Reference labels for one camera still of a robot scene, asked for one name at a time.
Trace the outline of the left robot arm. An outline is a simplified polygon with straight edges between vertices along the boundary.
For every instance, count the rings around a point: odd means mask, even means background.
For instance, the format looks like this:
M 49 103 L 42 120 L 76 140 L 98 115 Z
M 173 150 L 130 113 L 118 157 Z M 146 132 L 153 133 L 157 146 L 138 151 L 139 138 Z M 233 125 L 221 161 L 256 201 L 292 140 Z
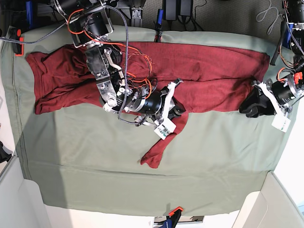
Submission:
M 304 2 L 284 0 L 282 7 L 280 39 L 270 64 L 274 66 L 280 58 L 284 67 L 276 74 L 276 81 L 252 82 L 252 91 L 239 107 L 248 118 L 287 117 L 304 96 Z

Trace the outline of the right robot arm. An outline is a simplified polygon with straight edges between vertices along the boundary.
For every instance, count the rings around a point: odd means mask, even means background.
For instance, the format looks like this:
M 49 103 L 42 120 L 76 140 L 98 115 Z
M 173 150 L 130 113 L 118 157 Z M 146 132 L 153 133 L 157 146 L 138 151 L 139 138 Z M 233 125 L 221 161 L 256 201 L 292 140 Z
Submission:
M 74 46 L 87 49 L 86 64 L 95 77 L 105 111 L 117 114 L 120 121 L 123 120 L 122 112 L 138 114 L 132 122 L 137 126 L 148 125 L 147 118 L 158 126 L 185 112 L 184 106 L 173 96 L 182 82 L 180 79 L 156 91 L 150 78 L 136 80 L 127 72 L 129 50 L 140 55 L 143 52 L 130 46 L 129 39 L 124 43 L 108 40 L 114 28 L 106 11 L 113 7 L 101 0 L 56 0 L 54 4 L 66 21 Z

